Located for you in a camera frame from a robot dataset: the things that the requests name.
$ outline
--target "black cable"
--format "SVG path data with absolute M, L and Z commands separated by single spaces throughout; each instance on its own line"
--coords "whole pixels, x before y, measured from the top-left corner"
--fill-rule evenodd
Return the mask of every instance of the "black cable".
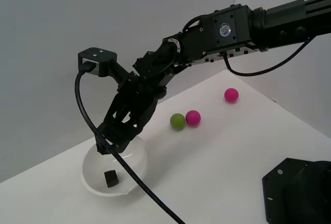
M 136 175 L 136 173 L 131 169 L 131 167 L 122 159 L 122 157 L 113 149 L 113 147 L 107 142 L 107 140 L 102 136 L 96 126 L 93 124 L 91 119 L 86 113 L 84 108 L 81 94 L 80 94 L 80 80 L 85 72 L 91 72 L 95 68 L 95 64 L 92 62 L 85 62 L 83 67 L 80 68 L 76 80 L 74 82 L 74 93 L 76 96 L 76 101 L 79 110 L 82 113 L 84 120 L 87 125 L 90 127 L 92 132 L 95 134 L 97 139 L 101 142 L 106 150 L 108 150 L 114 158 L 123 166 L 123 168 L 129 173 L 129 175 L 136 181 L 136 183 L 149 195 L 168 215 L 170 215 L 177 223 L 185 224 L 170 208 L 168 208 L 148 187 L 144 184 L 144 182 Z
M 257 71 L 257 72 L 253 72 L 253 73 L 241 73 L 241 72 L 237 72 L 235 70 L 233 70 L 229 64 L 229 60 L 228 60 L 228 56 L 226 54 L 223 55 L 223 58 L 224 58 L 224 61 L 225 61 L 225 64 L 227 66 L 227 69 L 232 72 L 233 74 L 237 75 L 237 76 L 241 76 L 241 77 L 254 77 L 254 76 L 259 76 L 259 75 L 262 75 L 262 74 L 266 74 L 270 71 L 273 71 L 273 70 L 276 70 L 277 68 L 279 68 L 280 66 L 286 64 L 288 61 L 290 61 L 292 58 L 294 58 L 300 51 L 303 50 L 303 48 L 306 47 L 306 45 L 308 45 L 315 37 L 311 37 L 309 38 L 307 41 L 305 41 L 305 43 L 303 43 L 299 48 L 298 50 L 296 50 L 291 56 L 289 56 L 287 59 L 285 59 L 284 61 L 280 62 L 279 64 L 273 66 L 273 67 L 270 67 L 268 69 L 265 69 L 265 70 L 260 70 L 260 71 Z

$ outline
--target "robotic arm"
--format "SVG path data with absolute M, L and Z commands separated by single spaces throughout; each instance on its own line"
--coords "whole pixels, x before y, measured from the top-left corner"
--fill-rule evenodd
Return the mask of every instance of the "robotic arm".
M 79 66 L 93 62 L 97 66 L 90 73 L 111 76 L 118 83 L 118 93 L 98 130 L 121 153 L 150 120 L 176 74 L 192 65 L 221 59 L 234 72 L 228 58 L 300 42 L 306 45 L 315 36 L 331 32 L 330 20 L 331 0 L 297 0 L 269 10 L 231 5 L 195 17 L 182 32 L 163 39 L 157 51 L 137 59 L 133 67 L 138 74 L 121 67 L 116 53 L 99 48 L 82 51 Z M 109 154 L 96 140 L 98 152 Z

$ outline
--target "green ball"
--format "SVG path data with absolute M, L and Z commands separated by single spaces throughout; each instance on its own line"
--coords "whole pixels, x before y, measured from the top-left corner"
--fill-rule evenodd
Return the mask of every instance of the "green ball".
M 175 129 L 182 129 L 185 126 L 185 117 L 182 114 L 173 114 L 170 125 Z

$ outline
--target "white bowl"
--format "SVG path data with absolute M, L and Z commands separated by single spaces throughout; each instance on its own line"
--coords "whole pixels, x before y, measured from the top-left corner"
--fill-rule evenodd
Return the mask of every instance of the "white bowl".
M 141 179 L 145 176 L 147 154 L 145 143 L 140 137 L 135 137 L 120 155 Z M 110 170 L 116 171 L 119 183 L 108 188 L 104 173 Z M 90 192 L 102 197 L 127 195 L 137 187 L 137 183 L 123 169 L 113 155 L 101 155 L 97 152 L 96 144 L 85 155 L 81 180 Z

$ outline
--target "screw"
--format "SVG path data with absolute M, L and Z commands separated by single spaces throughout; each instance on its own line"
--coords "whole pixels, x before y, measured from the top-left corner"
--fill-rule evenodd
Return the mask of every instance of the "screw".
M 288 35 L 288 33 L 286 31 L 280 31 L 278 34 L 278 39 L 279 40 L 284 40 L 286 39 L 286 36 Z
M 302 37 L 306 34 L 307 30 L 303 26 L 297 27 L 295 30 L 295 36 Z

